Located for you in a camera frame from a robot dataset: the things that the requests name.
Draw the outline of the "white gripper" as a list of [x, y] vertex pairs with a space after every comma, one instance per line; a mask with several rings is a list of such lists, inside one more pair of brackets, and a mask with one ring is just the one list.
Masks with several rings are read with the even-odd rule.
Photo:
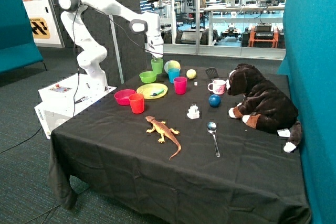
[[145, 50], [149, 52], [153, 58], [163, 57], [163, 39], [161, 34], [146, 34]]

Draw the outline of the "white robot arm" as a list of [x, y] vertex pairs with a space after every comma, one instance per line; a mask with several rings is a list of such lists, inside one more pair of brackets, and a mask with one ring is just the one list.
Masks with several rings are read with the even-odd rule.
[[104, 15], [117, 15], [128, 20], [134, 34], [146, 34], [145, 49], [152, 57], [163, 57], [163, 39], [160, 33], [160, 17], [157, 13], [137, 14], [116, 0], [58, 0], [64, 10], [61, 21], [74, 44], [82, 48], [77, 56], [79, 67], [88, 75], [90, 90], [98, 93], [108, 90], [105, 71], [100, 63], [107, 57], [107, 50], [97, 43], [81, 19], [81, 14], [88, 7]]

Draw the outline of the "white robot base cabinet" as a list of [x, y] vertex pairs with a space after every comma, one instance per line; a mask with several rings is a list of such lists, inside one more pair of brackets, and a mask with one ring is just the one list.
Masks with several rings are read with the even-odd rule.
[[[50, 139], [51, 132], [55, 128], [113, 90], [115, 87], [112, 86], [108, 86], [102, 91], [95, 90], [89, 82], [89, 77], [82, 73], [76, 73], [38, 90], [42, 102], [35, 106], [35, 112], [46, 138]], [[75, 104], [75, 101], [82, 97], [89, 97], [89, 99]]]

